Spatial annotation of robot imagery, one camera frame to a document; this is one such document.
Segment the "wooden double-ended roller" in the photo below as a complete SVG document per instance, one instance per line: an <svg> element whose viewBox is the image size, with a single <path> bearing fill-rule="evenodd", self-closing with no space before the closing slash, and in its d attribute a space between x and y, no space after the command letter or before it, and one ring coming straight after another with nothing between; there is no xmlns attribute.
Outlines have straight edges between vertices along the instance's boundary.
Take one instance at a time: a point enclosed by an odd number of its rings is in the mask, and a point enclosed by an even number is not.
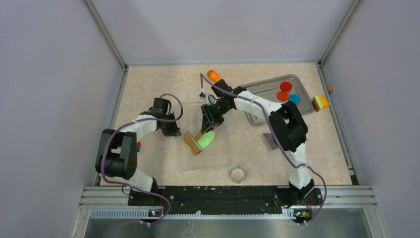
<svg viewBox="0 0 420 238"><path fill-rule="evenodd" d="M182 135L182 139L189 150L198 155L213 142L216 128L217 126L213 126L208 132L201 132L198 126L187 124L188 130Z"/></svg>

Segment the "green dough lump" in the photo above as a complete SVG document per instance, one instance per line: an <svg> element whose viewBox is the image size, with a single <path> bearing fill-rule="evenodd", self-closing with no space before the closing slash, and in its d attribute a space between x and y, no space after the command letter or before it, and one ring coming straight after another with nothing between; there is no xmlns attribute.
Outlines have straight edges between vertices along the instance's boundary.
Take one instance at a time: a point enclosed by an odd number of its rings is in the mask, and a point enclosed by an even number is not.
<svg viewBox="0 0 420 238"><path fill-rule="evenodd" d="M198 136L198 133L195 136L191 137L191 138L195 142L196 146L200 150L203 150L206 147L208 147L211 144L211 142L214 140L214 138L215 138L215 132L214 131L209 131L208 133L205 133L199 139L196 139L197 136Z"/></svg>

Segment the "clear plastic tray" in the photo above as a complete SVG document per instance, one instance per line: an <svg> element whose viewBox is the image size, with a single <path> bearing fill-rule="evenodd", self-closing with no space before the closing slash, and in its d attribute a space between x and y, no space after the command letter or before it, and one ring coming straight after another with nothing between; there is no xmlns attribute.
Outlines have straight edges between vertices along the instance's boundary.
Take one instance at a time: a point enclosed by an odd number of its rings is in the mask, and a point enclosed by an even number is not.
<svg viewBox="0 0 420 238"><path fill-rule="evenodd" d="M202 125L201 105L204 103L204 100L197 100L183 104L183 116L177 123L182 136L187 134L195 139L199 134ZM221 169L232 162L230 139L223 126L205 133L196 141L201 150L197 155L182 137L175 141L177 165L182 173Z"/></svg>

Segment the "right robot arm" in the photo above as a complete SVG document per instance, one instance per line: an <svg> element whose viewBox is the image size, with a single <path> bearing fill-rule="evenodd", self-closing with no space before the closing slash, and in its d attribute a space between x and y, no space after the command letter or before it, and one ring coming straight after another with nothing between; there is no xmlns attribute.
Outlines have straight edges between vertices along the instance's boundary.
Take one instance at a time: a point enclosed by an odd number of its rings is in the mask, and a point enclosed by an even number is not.
<svg viewBox="0 0 420 238"><path fill-rule="evenodd" d="M214 130L224 122L230 110L243 111L267 123L272 139L290 166L290 197L296 204L310 199L315 184L306 159L308 127L293 102L278 103L251 93L244 87L231 88L221 79L211 86L216 99L201 105L201 134Z"/></svg>

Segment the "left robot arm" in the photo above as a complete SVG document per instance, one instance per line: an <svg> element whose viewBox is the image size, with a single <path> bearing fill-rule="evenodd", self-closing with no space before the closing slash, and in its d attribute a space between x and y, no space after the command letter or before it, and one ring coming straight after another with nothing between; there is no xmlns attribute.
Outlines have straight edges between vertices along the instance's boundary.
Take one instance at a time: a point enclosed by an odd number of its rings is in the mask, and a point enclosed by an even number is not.
<svg viewBox="0 0 420 238"><path fill-rule="evenodd" d="M137 168L138 143L148 134L161 130L165 137L180 136L181 131L172 110L172 103L162 97L155 98L148 111L118 129L104 129L95 163L103 178L115 178L117 184L141 190L140 199L147 205L158 201L159 192L153 188L155 179Z"/></svg>

